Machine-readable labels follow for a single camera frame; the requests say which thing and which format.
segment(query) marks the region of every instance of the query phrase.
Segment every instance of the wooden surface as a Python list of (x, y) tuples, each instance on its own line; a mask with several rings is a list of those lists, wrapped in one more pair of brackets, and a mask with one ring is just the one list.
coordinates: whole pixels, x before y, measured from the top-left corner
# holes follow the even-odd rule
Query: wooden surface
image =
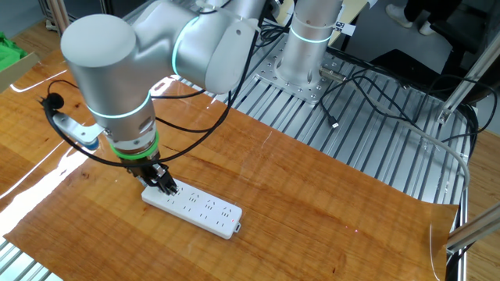
[[(240, 232), (223, 240), (148, 206), (125, 169), (73, 153), (47, 124), (36, 100), (48, 81), (29, 87), (61, 73), (62, 60), (55, 52), (15, 85), (28, 90), (0, 94), (0, 214), (17, 214), (12, 222), (33, 209), (5, 238), (61, 278), (444, 279), (456, 206), (415, 200), (237, 111), (169, 165), (179, 180), (240, 206)], [(91, 123), (76, 89), (53, 90), (64, 112)], [(173, 82), (168, 94), (191, 91)], [(224, 107), (205, 95), (155, 102), (158, 116), (190, 128), (210, 126)], [(163, 156), (198, 138), (159, 133)], [(105, 140), (95, 154), (116, 159)]]
[[(500, 137), (490, 132), (482, 133), (469, 164), (471, 173), (469, 219), (500, 201), (499, 159)], [(500, 276), (500, 231), (476, 242), (467, 253), (467, 280), (498, 280)]]
[(23, 33), (12, 38), (24, 51), (35, 52), (40, 59), (44, 59), (50, 53), (59, 48), (61, 38), (55, 31), (45, 28), (45, 21), (33, 25)]

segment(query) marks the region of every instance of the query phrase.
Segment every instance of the cable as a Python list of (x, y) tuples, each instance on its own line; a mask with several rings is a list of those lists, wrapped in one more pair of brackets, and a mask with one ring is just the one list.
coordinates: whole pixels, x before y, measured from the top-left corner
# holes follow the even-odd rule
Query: cable
[(177, 96), (155, 96), (151, 97), (152, 99), (182, 99), (182, 98), (192, 98), (196, 97), (197, 95), (205, 93), (206, 90), (200, 90), (192, 94), (185, 94), (185, 95), (177, 95)]
[[(400, 117), (400, 116), (395, 116), (395, 115), (389, 115), (389, 114), (386, 114), (386, 113), (383, 113), (381, 112), (372, 102), (371, 100), (368, 98), (368, 94), (359, 86), (359, 83), (356, 82), (355, 80), (356, 79), (365, 79), (367, 80), (368, 82), (370, 82), (379, 92), (382, 96), (384, 96), (387, 100), (389, 100), (390, 103), (393, 104), (394, 107), (396, 107), (396, 109), (401, 113), (401, 115), (403, 117)], [(409, 123), (411, 123), (415, 128), (417, 128), (418, 130), (421, 130), (418, 125), (416, 125), (415, 122), (413, 122), (413, 120), (411, 118), (409, 118), (406, 113), (404, 113), (404, 111), (401, 109), (401, 107), (395, 102), (393, 101), (390, 97), (388, 97), (376, 84), (375, 82), (373, 82), (373, 80), (371, 80), (370, 78), (366, 77), (366, 76), (354, 76), (350, 79), (347, 79), (345, 80), (344, 82), (338, 84), (337, 86), (333, 87), (331, 90), (327, 90), (325, 92), (325, 94), (321, 97), (320, 99), (320, 104), (321, 104), (321, 108), (322, 110), (324, 111), (324, 113), (327, 115), (328, 117), (328, 120), (331, 124), (331, 126), (333, 128), (335, 128), (335, 124), (337, 123), (337, 120), (328, 112), (325, 104), (324, 104), (324, 98), (330, 94), (331, 92), (335, 91), (336, 89), (338, 89), (339, 87), (342, 87), (344, 85), (347, 85), (347, 84), (354, 84), (354, 87), (357, 87), (359, 89), (359, 91), (361, 92), (361, 94), (366, 98), (366, 101), (368, 101), (368, 104), (373, 108), (373, 110), (375, 110), (377, 113), (381, 114), (382, 116), (386, 116), (388, 118), (392, 118), (392, 119), (399, 119), (399, 120), (402, 120), (402, 121), (407, 121)]]
[[(385, 76), (389, 76), (389, 77), (395, 79), (398, 82), (398, 84), (405, 89), (408, 87), (412, 87), (414, 89), (424, 91), (424, 92), (429, 90), (428, 88), (426, 88), (422, 84), (415, 83), (409, 79), (404, 78), (403, 76), (399, 76), (398, 74), (392, 72), (390, 69), (387, 69), (383, 66), (374, 65), (370, 62), (365, 62), (361, 59), (356, 58), (353, 55), (350, 55), (346, 52), (337, 50), (336, 48), (328, 47), (327, 52), (332, 56), (338, 57), (339, 59), (356, 64), (357, 66), (361, 66), (363, 68), (363, 69), (353, 73), (352, 76), (356, 76), (356, 75), (358, 75), (364, 71), (367, 71), (367, 70), (372, 70), (372, 71), (376, 71), (380, 74), (383, 74)], [(448, 88), (444, 88), (444, 89), (432, 90), (430, 92), (432, 94), (435, 94), (435, 93), (440, 93), (440, 92), (452, 91), (455, 88), (456, 87), (448, 87)]]
[(59, 80), (53, 80), (49, 85), (48, 85), (48, 88), (47, 88), (47, 92), (51, 93), (52, 91), (50, 91), (50, 88), (52, 87), (53, 84), (57, 84), (57, 83), (66, 83), (66, 84), (69, 84), (70, 86), (73, 86), (75, 87), (76, 89), (80, 89), (77, 85), (69, 82), (69, 81), (66, 81), (66, 80), (62, 80), (62, 79), (59, 79)]
[[(222, 6), (220, 6), (220, 9), (226, 8), (227, 4), (231, 3), (231, 1), (233, 1), (233, 0), (227, 0)], [(215, 12), (217, 12), (216, 9), (209, 11), (209, 12), (200, 12), (199, 14), (200, 15), (209, 15), (209, 14), (213, 14)]]
[[(297, 0), (294, 0), (294, 5), (295, 7), (297, 6)], [(290, 16), (290, 19), (284, 27), (271, 23), (263, 24), (260, 31), (260, 41), (262, 43), (258, 44), (256, 47), (266, 47), (267, 45), (275, 42), (275, 40), (278, 39), (283, 33), (286, 33), (290, 30), (292, 20), (293, 15)]]
[(447, 142), (447, 141), (450, 141), (450, 140), (453, 140), (453, 139), (456, 139), (456, 138), (459, 138), (459, 137), (470, 137), (470, 136), (478, 135), (479, 133), (481, 133), (484, 130), (486, 130), (488, 128), (488, 126), (490, 125), (491, 121), (493, 120), (493, 117), (495, 116), (495, 113), (496, 113), (496, 110), (497, 110), (498, 92), (493, 87), (490, 87), (487, 84), (483, 84), (483, 83), (481, 83), (479, 81), (475, 81), (475, 80), (472, 80), (472, 79), (469, 79), (469, 78), (464, 78), (464, 77), (460, 77), (460, 76), (456, 76), (456, 75), (452, 75), (452, 74), (441, 75), (441, 76), (439, 76), (438, 78), (436, 78), (432, 82), (432, 84), (430, 85), (429, 90), (427, 91), (427, 93), (423, 97), (422, 102), (420, 103), (420, 106), (419, 106), (419, 108), (418, 108), (418, 110), (416, 112), (416, 118), (419, 117), (419, 115), (420, 115), (420, 113), (421, 113), (421, 111), (423, 109), (423, 106), (424, 106), (425, 102), (427, 101), (427, 99), (429, 98), (430, 92), (434, 88), (435, 84), (439, 80), (444, 79), (444, 78), (452, 78), (452, 79), (456, 79), (456, 80), (460, 80), (460, 81), (465, 81), (465, 82), (469, 82), (469, 83), (472, 83), (472, 84), (476, 84), (476, 85), (478, 85), (480, 87), (483, 87), (485, 89), (488, 89), (493, 94), (493, 98), (495, 99), (495, 103), (493, 104), (493, 109), (491, 110), (491, 114), (490, 114), (490, 117), (488, 118), (488, 121), (486, 122), (486, 124), (484, 124), (484, 126), (480, 130), (473, 131), (472, 133), (464, 133), (464, 134), (460, 134), (460, 135), (457, 135), (457, 136), (449, 137), (446, 140), (443, 140), (443, 142)]
[(156, 117), (156, 120), (158, 120), (159, 122), (161, 122), (161, 123), (163, 123), (163, 124), (165, 124), (167, 126), (171, 126), (174, 129), (181, 130), (183, 132), (188, 132), (188, 133), (206, 133), (206, 132), (208, 132), (210, 130), (210, 128), (203, 129), (203, 130), (192, 130), (192, 129), (183, 128), (181, 126), (178, 126), (178, 125), (172, 124), (172, 123), (170, 123), (168, 121), (165, 121), (165, 120), (163, 120), (163, 119), (161, 119), (159, 117)]
[[(389, 108), (384, 107), (384, 105), (382, 105), (376, 99), (370, 97), (369, 95), (366, 95), (365, 97), (367, 99), (369, 99), (375, 106), (377, 106), (379, 110), (383, 111), (386, 114), (389, 114), (389, 115), (395, 117), (395, 113), (394, 112), (392, 112)], [(459, 165), (460, 165), (460, 167), (463, 170), (463, 174), (464, 175), (463, 175), (463, 189), (462, 189), (462, 191), (464, 191), (466, 188), (469, 187), (469, 183), (470, 183), (470, 171), (469, 171), (469, 167), (467, 166), (467, 163), (462, 159), (462, 157), (460, 157), (460, 155), (456, 151), (454, 151), (452, 148), (450, 148), (448, 145), (444, 144), (443, 142), (441, 142), (441, 141), (437, 140), (436, 138), (430, 136), (429, 134), (423, 132), (422, 130), (417, 129), (416, 127), (414, 127), (413, 124), (411, 124), (407, 120), (397, 119), (396, 121), (400, 122), (403, 126), (407, 127), (412, 132), (417, 133), (421, 137), (428, 139), (434, 145), (436, 145), (436, 146), (438, 146), (440, 148), (443, 148), (449, 154), (451, 154), (459, 162)]]
[[(261, 13), (261, 16), (259, 18), (259, 26), (262, 25), (262, 22), (263, 22), (263, 11)], [(161, 158), (161, 159), (158, 159), (158, 160), (153, 160), (153, 161), (148, 161), (148, 162), (142, 162), (142, 163), (137, 163), (137, 164), (123, 164), (121, 162), (112, 162), (112, 161), (109, 161), (109, 160), (105, 160), (103, 158), (100, 158), (98, 156), (95, 156), (87, 151), (85, 151), (83, 148), (81, 148), (80, 146), (78, 146), (74, 141), (72, 141), (67, 135), (65, 135), (61, 130), (60, 128), (58, 128), (53, 120), (53, 116), (54, 114), (57, 113), (57, 110), (54, 110), (54, 108), (52, 107), (51, 105), (51, 97), (55, 97), (54, 95), (57, 95), (59, 96), (58, 94), (53, 94), (50, 92), (50, 87), (47, 88), (47, 92), (48, 92), (48, 95), (47, 95), (47, 98), (45, 99), (42, 99), (42, 101), (40, 102), (43, 107), (44, 107), (44, 110), (45, 110), (45, 117), (47, 118), (48, 120), (48, 123), (51, 125), (51, 127), (54, 129), (54, 131), (66, 142), (68, 143), (69, 145), (71, 145), (74, 149), (76, 149), (77, 151), (79, 151), (80, 153), (84, 154), (85, 156), (89, 157), (90, 159), (92, 160), (95, 160), (96, 162), (100, 162), (102, 164), (105, 164), (105, 165), (110, 165), (110, 166), (115, 166), (115, 167), (123, 167), (123, 168), (139, 168), (139, 167), (145, 167), (145, 166), (151, 166), (151, 165), (154, 165), (154, 164), (159, 164), (159, 163), (164, 163), (164, 162), (168, 162), (168, 161), (171, 161), (171, 160), (174, 160), (175, 158), (179, 158), (180, 156), (182, 155), (185, 155), (187, 154), (189, 151), (191, 151), (192, 149), (196, 148), (198, 145), (200, 145), (200, 143), (202, 143), (207, 137), (209, 137), (217, 127), (219, 127), (223, 121), (226, 119), (227, 115), (229, 114), (229, 111), (231, 109), (231, 106), (232, 104), (234, 103), (234, 101), (236, 100), (236, 98), (238, 97), (238, 94), (239, 92), (241, 91), (241, 88), (243, 87), (243, 83), (245, 82), (245, 77), (247, 75), (247, 72), (248, 72), (248, 69), (249, 69), (249, 66), (250, 66), (250, 62), (252, 60), (252, 54), (253, 54), (253, 51), (255, 49), (255, 43), (257, 42), (257, 39), (259, 37), (259, 33), (256, 31), (255, 34), (254, 34), (254, 37), (253, 37), (253, 40), (252, 40), (252, 44), (251, 44), (251, 47), (250, 47), (250, 50), (248, 52), (248, 57), (247, 57), (247, 61), (245, 63), (245, 66), (244, 66), (244, 71), (243, 71), (243, 75), (241, 76), (241, 79), (240, 79), (240, 82), (236, 88), (236, 91), (234, 92), (234, 96), (232, 95), (232, 92), (229, 91), (229, 93), (227, 93), (228, 95), (228, 102), (227, 102), (227, 107), (226, 109), (224, 110), (223, 114), (219, 117), (219, 119), (217, 120), (217, 122), (214, 124), (214, 126), (212, 126), (202, 137), (200, 137), (196, 142), (194, 142), (192, 145), (190, 145), (189, 147), (185, 148), (183, 151), (180, 151), (178, 153), (176, 153), (175, 155), (171, 155), (169, 157), (166, 157), (166, 158)]]

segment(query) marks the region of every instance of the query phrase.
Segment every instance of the power socket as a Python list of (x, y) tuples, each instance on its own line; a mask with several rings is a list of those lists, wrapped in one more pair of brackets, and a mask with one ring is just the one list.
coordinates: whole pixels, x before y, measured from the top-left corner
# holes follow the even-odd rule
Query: power socket
[(157, 187), (146, 187), (142, 200), (199, 226), (224, 239), (240, 230), (241, 209), (198, 188), (175, 180), (178, 192), (166, 195)]

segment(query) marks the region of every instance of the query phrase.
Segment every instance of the robotic arm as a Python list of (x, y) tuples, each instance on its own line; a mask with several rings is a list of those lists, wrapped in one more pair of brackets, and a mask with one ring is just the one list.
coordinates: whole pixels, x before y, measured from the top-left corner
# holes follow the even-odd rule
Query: robotic arm
[[(163, 77), (177, 74), (215, 94), (237, 85), (265, 2), (232, 0), (224, 10), (197, 14), (157, 1), (133, 26), (115, 16), (92, 15), (67, 28), (62, 54), (123, 163), (159, 159), (149, 89)], [(85, 133), (75, 133), (83, 127), (69, 116), (57, 113), (54, 120), (77, 141), (89, 143)], [(129, 171), (144, 185), (174, 194), (177, 187), (167, 169), (159, 164)]]

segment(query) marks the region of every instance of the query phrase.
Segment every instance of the white sticker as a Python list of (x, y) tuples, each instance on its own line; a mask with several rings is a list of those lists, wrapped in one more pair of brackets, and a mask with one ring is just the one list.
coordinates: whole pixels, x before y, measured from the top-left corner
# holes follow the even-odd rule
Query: white sticker
[(356, 26), (348, 23), (342, 23), (337, 21), (335, 23), (334, 31), (339, 31), (342, 32), (345, 35), (352, 36), (354, 34), (354, 30), (356, 29)]
[(366, 0), (368, 4), (370, 5), (370, 9), (372, 9), (375, 4), (377, 4), (378, 0)]

